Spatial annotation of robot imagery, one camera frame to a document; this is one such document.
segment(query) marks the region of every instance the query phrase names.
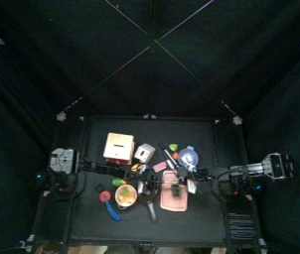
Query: metal rod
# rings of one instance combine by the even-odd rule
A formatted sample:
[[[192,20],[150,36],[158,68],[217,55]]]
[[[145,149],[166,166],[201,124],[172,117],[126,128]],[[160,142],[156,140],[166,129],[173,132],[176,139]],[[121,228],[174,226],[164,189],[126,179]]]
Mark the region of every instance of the metal rod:
[[[113,73],[112,75],[100,83],[97,84],[91,90],[82,96],[79,97],[71,104],[70,106],[66,107],[66,109],[62,111],[62,113],[67,112],[82,100],[85,97],[87,97],[93,92],[94,90],[136,60],[138,59],[138,57],[150,49],[150,47],[145,48],[145,50],[138,53]]]
[[[116,7],[110,1],[105,0],[105,2],[113,7],[113,9],[132,22],[132,24],[144,32],[145,35],[149,36],[146,31],[141,28],[141,26],[126,16],[126,14]]]
[[[160,43],[160,41],[156,41],[156,44],[162,48],[162,50],[168,53],[168,55],[174,59],[177,64],[187,70],[187,72],[191,74],[191,76],[196,79],[200,85],[207,86],[205,83],[199,79],[199,77],[193,74],[193,72],[188,69],[188,67],[180,62],[180,60],[176,58],[176,56],[169,52],[169,50],[165,48],[165,46]],[[219,95],[215,92],[211,92],[211,94],[219,99],[220,103],[224,105],[224,107],[228,109],[228,111],[232,113],[233,116],[236,116],[236,112],[231,109],[228,104],[220,99]]]
[[[156,209],[154,209],[154,203],[153,203],[153,202],[149,202],[149,203],[148,203],[148,207],[149,207],[149,210],[150,210],[150,213],[152,213],[152,218],[153,218],[153,220],[157,220]]]
[[[162,41],[216,0],[209,1],[160,39]]]

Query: black table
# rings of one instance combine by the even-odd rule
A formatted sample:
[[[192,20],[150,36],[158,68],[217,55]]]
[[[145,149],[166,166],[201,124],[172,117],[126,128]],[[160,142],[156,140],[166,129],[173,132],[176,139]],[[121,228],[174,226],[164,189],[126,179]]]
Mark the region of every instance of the black table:
[[[145,143],[157,148],[150,167],[165,161],[160,142],[179,144],[180,150],[193,146],[200,156],[200,169],[243,165],[245,161],[240,130],[232,119],[75,117],[61,123],[53,149],[75,148],[87,159],[105,163],[102,155],[110,132],[133,135],[136,149]],[[120,210],[113,199],[112,205],[122,217],[117,222],[109,216],[95,190],[104,185],[114,193],[114,177],[93,172],[83,174],[85,189],[74,200],[59,202],[51,194],[43,197],[43,212],[39,212],[37,223],[39,239],[66,245],[227,245],[224,205],[213,194],[211,183],[200,183],[197,193],[189,193],[189,206],[184,212],[162,209],[158,196],[156,221],[146,204],[137,202],[126,210]]]

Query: pink tray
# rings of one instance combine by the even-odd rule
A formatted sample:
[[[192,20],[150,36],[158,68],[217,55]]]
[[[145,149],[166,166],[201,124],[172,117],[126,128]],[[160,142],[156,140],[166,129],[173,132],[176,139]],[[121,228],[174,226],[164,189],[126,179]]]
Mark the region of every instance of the pink tray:
[[[164,182],[179,181],[174,172],[164,172]],[[180,185],[180,196],[173,196],[172,185],[162,184],[161,190],[161,208],[172,211],[185,211],[188,209],[188,187]]]

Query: black curtain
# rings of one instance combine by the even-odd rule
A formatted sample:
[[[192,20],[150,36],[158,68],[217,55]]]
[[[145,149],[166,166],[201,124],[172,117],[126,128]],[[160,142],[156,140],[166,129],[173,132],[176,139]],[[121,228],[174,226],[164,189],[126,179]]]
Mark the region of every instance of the black curtain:
[[[46,168],[57,127],[57,115],[11,54],[0,46],[0,248],[31,233],[35,173]]]
[[[298,178],[267,183],[259,211],[267,240],[288,250],[280,253],[300,253],[296,252],[300,250],[300,62],[255,107],[245,127],[253,162],[275,152],[288,154],[295,160]]]

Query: black fabric wall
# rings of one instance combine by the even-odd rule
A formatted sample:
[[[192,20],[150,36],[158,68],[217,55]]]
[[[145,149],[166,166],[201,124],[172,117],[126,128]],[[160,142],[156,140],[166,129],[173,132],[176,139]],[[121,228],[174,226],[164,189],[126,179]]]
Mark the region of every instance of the black fabric wall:
[[[26,240],[37,210],[35,173],[46,168],[57,116],[0,48],[0,248]]]
[[[245,129],[251,161],[279,152],[291,155],[300,171],[300,62],[255,107]],[[300,176],[267,183],[259,199],[264,235],[294,253],[300,250]]]
[[[122,10],[138,14],[137,22],[142,21],[140,24],[152,29],[144,12],[133,11],[136,2],[128,2]],[[165,25],[164,31],[158,28],[160,35],[207,4],[189,1],[188,8],[184,1],[160,2],[160,7],[173,14],[158,19],[158,24]],[[280,152],[295,158],[300,168],[300,1],[243,2],[216,1],[204,15],[197,15],[200,19],[173,34],[173,41],[164,42],[207,87],[197,85],[173,58],[156,48],[100,86],[74,110],[100,114],[231,116],[211,94],[216,91],[235,111],[245,114],[251,162],[258,163],[268,153]],[[7,42],[0,47],[0,247],[4,248],[31,233],[37,205],[34,178],[35,172],[46,168],[55,114],[149,43],[142,34],[133,39],[136,45],[125,43],[121,38],[138,35],[140,31],[104,1],[95,1],[91,9],[85,8],[91,7],[85,1],[71,1],[71,5],[53,3],[50,6],[46,1],[0,1],[0,38]],[[109,30],[100,22],[91,22],[95,17],[91,11],[102,16]],[[69,20],[71,15],[77,23]],[[191,40],[184,43],[187,35]],[[160,64],[153,62],[153,55]],[[300,249],[300,177],[267,184],[267,193],[259,200],[264,236],[292,253],[291,249]]]

